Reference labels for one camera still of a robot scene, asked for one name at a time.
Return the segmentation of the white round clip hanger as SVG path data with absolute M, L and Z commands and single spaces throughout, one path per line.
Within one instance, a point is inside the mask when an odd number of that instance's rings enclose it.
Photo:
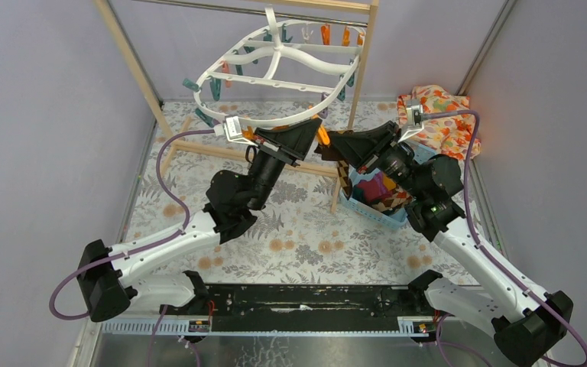
M 260 13 L 266 24 L 245 35 L 195 80 L 182 84 L 192 94 L 197 114 L 205 121 L 224 113 L 210 105 L 223 88 L 249 86 L 264 93 L 309 93 L 320 101 L 293 115 L 275 118 L 241 117 L 240 124 L 274 128 L 322 115 L 348 89 L 360 88 L 368 56 L 367 23 L 285 15 L 266 5 Z

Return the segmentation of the light blue plastic basket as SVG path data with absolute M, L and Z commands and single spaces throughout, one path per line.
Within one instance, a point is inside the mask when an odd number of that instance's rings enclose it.
M 412 197 L 383 172 L 375 169 L 369 174 L 360 174 L 344 161 L 337 163 L 337 169 L 338 201 L 343 206 L 391 229 L 399 229 L 407 223 L 404 207 Z

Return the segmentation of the brown yellow argyle sock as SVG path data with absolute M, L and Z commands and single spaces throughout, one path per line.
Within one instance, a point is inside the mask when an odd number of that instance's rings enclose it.
M 323 126 L 320 126 L 316 132 L 316 140 L 318 145 L 316 146 L 314 153 L 321 157 L 322 161 L 330 161 L 336 163 L 338 172 L 339 184 L 343 191 L 345 198 L 349 199 L 353 192 L 353 183 L 349 178 L 349 168 L 351 165 L 349 162 L 331 145 L 330 131 L 326 130 Z

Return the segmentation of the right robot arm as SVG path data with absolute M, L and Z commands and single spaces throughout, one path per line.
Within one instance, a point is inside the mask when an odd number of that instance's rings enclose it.
M 454 200 L 463 189 L 459 162 L 444 154 L 418 161 L 388 122 L 366 132 L 329 132 L 324 158 L 345 161 L 359 173 L 380 171 L 411 195 L 405 208 L 412 228 L 449 253 L 484 288 L 477 294 L 435 271 L 416 278 L 407 295 L 419 315 L 445 311 L 493 338 L 512 363 L 530 366 L 567 333 L 573 302 L 534 283 L 488 244 Z

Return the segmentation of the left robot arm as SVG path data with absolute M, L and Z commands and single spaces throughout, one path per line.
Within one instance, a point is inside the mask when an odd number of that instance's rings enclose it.
M 154 275 L 153 270 L 173 258 L 216 247 L 238 238 L 257 221 L 287 165 L 305 158 L 321 127 L 320 118 L 275 130 L 258 128 L 248 139 L 256 152 L 248 173 L 222 170 L 210 181 L 207 203 L 200 210 L 184 211 L 185 220 L 140 240 L 106 246 L 89 243 L 79 262 L 76 279 L 95 323 L 127 310 L 182 308 L 189 314 L 206 306 L 208 291 L 195 271 L 176 276 Z

